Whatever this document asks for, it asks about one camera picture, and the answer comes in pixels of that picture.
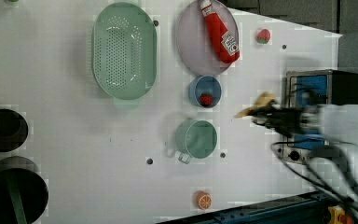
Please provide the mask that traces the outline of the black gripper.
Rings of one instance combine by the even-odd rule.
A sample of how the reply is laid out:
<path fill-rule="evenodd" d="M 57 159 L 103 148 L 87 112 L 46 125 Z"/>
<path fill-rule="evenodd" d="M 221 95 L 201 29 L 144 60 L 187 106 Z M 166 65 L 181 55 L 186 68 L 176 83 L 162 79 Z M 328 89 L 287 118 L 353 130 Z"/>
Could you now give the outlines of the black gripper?
<path fill-rule="evenodd" d="M 285 137 L 315 133 L 319 108 L 315 106 L 276 108 L 267 105 L 251 113 L 254 123 L 274 130 Z"/>

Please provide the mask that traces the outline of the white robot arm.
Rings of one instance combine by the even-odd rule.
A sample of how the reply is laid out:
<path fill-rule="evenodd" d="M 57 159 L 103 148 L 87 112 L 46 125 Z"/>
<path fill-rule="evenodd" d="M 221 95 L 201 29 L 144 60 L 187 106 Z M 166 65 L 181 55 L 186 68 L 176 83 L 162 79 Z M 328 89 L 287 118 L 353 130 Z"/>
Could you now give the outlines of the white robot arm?
<path fill-rule="evenodd" d="M 283 135 L 286 145 L 320 142 L 302 159 L 307 180 L 338 198 L 358 202 L 358 105 L 260 106 L 249 115 Z"/>

